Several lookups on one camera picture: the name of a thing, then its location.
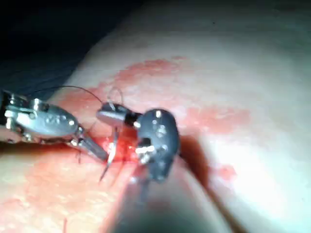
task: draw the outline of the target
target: dark background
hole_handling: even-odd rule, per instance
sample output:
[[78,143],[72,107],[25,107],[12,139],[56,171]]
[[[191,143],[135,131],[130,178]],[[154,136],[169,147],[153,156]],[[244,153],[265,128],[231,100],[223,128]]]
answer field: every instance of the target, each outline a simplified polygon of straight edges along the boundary
[[[89,49],[142,4],[143,0],[2,2],[0,89],[26,94],[62,85]],[[46,100],[53,91],[36,97]]]

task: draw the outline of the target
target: curved needle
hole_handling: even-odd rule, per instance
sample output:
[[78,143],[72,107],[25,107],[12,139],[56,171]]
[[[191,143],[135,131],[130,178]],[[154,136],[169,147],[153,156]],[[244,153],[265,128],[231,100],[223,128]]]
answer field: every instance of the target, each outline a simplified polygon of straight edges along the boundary
[[105,176],[106,172],[108,171],[108,168],[110,167],[113,159],[115,158],[116,152],[117,152],[117,143],[118,143],[118,139],[119,139],[119,131],[118,128],[115,127],[113,132],[113,143],[112,143],[112,148],[111,151],[109,153],[109,157],[108,157],[108,161],[107,161],[107,165],[99,179],[99,182],[102,181],[103,177]]

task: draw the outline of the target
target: skin surface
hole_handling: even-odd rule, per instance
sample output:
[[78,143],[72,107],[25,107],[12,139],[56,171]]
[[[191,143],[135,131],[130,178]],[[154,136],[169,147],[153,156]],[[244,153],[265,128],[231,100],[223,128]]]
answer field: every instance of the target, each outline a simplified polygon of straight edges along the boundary
[[[219,211],[248,232],[309,232],[309,14],[279,3],[149,3],[92,48],[67,84],[102,100],[116,86],[139,112],[169,109],[188,164],[174,165],[172,183],[190,190],[218,232],[230,231]],[[85,128],[100,107],[76,90],[51,102]],[[109,127],[96,122],[90,134],[108,148]],[[72,149],[2,147],[0,227],[107,231],[136,167],[135,139],[125,132],[122,142],[100,185],[103,165],[87,156],[79,164]]]

